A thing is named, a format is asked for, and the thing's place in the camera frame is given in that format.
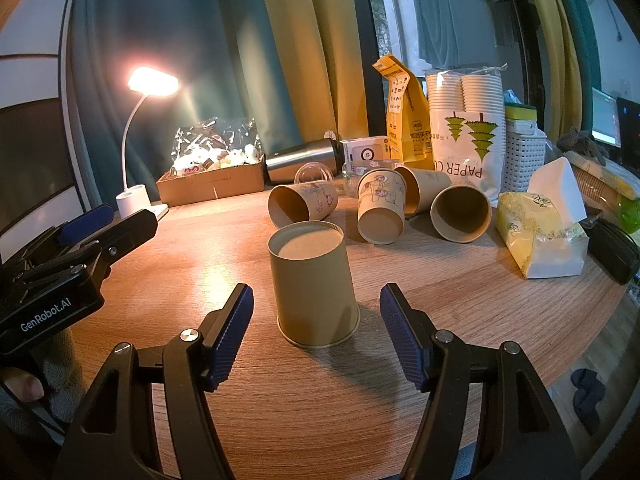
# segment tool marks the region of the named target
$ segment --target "black pouch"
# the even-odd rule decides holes
[[[640,267],[640,250],[617,225],[597,218],[580,222],[589,236],[589,253],[621,285],[628,283]]]

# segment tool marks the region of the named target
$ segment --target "finger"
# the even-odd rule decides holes
[[[0,380],[22,402],[33,402],[44,396],[40,380],[18,368],[0,368]]]

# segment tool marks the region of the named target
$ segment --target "window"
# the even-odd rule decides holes
[[[370,0],[380,56],[418,78],[430,68],[508,64],[505,89],[523,101],[519,37],[509,0]]]

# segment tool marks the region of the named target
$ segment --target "tissue pack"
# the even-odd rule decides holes
[[[589,238],[580,224],[562,228],[551,200],[533,193],[501,193],[495,226],[526,278],[582,272]]]

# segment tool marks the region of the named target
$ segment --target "lamp light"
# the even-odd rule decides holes
[[[165,74],[154,68],[148,66],[140,66],[134,70],[131,77],[129,77],[129,88],[135,92],[140,92],[142,97],[138,104],[133,108],[127,124],[124,127],[124,133],[122,134],[122,183],[124,185],[124,191],[116,197],[118,203],[118,211],[120,212],[120,218],[127,217],[140,211],[141,209],[149,209],[155,213],[156,218],[160,219],[165,215],[169,209],[167,204],[151,205],[149,195],[146,192],[146,187],[143,184],[137,184],[136,186],[127,186],[127,170],[125,166],[125,142],[127,140],[127,132],[129,126],[133,120],[133,116],[140,108],[140,105],[149,95],[155,96],[168,96],[175,94],[178,90],[178,79],[172,75]]]

